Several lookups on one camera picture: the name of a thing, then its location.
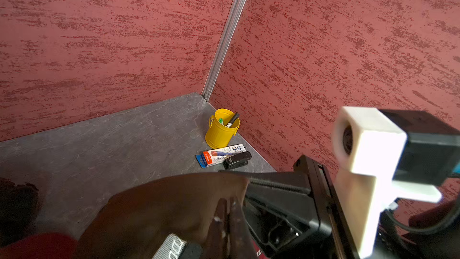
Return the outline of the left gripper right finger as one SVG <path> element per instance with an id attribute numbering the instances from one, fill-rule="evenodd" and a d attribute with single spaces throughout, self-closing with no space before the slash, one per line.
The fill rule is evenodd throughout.
<path id="1" fill-rule="evenodd" d="M 256 251 L 244 217 L 244 212 L 236 197 L 230 198 L 228 219 L 228 258 L 256 259 Z"/>

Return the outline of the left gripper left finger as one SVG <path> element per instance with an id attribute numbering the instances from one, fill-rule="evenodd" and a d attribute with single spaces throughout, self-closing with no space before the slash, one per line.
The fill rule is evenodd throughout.
<path id="1" fill-rule="evenodd" d="M 229 243 L 229 212 L 227 199 L 220 199 L 210 223 L 202 259 L 227 259 Z"/>

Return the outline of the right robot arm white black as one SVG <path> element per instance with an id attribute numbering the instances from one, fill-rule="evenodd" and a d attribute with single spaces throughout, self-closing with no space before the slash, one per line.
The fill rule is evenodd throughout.
<path id="1" fill-rule="evenodd" d="M 270 259 L 357 259 L 351 224 L 327 168 L 302 156 L 292 172 L 247 173 L 243 213 L 254 242 Z M 460 203 L 453 201 L 399 223 L 377 218 L 374 259 L 460 256 Z"/>

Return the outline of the red cap with white logo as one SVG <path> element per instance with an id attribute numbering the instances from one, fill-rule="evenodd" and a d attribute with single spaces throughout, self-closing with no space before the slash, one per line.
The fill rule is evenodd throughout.
<path id="1" fill-rule="evenodd" d="M 2 259 L 71 259 L 78 241 L 62 233 L 42 233 L 1 248 Z"/>

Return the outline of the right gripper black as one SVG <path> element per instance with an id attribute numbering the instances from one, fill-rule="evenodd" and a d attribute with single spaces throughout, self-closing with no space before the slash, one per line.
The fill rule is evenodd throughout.
<path id="1" fill-rule="evenodd" d="M 270 259 L 357 259 L 327 168 L 302 155 L 293 171 L 242 173 L 242 206 L 253 245 Z"/>

